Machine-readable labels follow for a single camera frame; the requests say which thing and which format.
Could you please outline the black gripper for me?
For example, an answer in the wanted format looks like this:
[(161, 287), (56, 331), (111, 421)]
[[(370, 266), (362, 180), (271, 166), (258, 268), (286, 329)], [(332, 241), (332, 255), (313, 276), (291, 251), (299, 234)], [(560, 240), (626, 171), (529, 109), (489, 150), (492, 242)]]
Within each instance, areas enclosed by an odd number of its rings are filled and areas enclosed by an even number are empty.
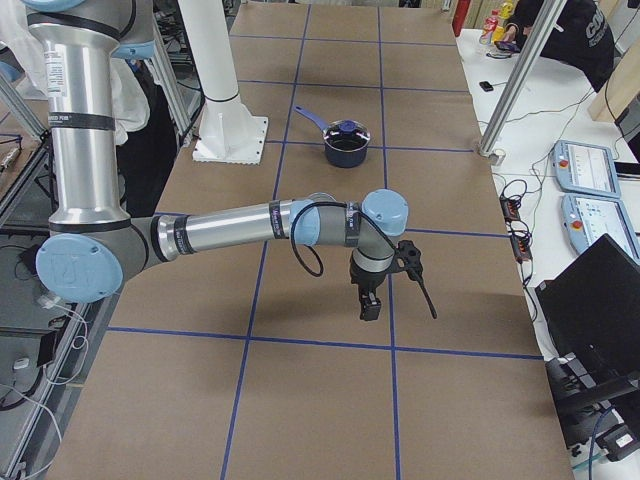
[(376, 289), (384, 282), (389, 269), (371, 272), (350, 260), (349, 274), (351, 283), (357, 286), (361, 320), (377, 320), (381, 310), (381, 301)]

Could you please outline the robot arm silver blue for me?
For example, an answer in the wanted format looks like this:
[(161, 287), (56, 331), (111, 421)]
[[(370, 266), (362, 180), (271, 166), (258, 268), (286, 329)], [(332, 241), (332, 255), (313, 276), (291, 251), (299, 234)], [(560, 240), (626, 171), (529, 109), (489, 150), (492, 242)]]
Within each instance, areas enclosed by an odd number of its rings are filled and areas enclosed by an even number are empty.
[(132, 218), (118, 191), (110, 66), (114, 57), (152, 56), (152, 3), (29, 1), (26, 10), (29, 31), (44, 50), (59, 200), (51, 235), (36, 256), (49, 290), (91, 303), (182, 255), (272, 239), (293, 248), (350, 248), (349, 273), (365, 321), (378, 317), (376, 291), (388, 275), (421, 280), (419, 250), (404, 238), (408, 204), (387, 189), (361, 202), (314, 194), (205, 215)]

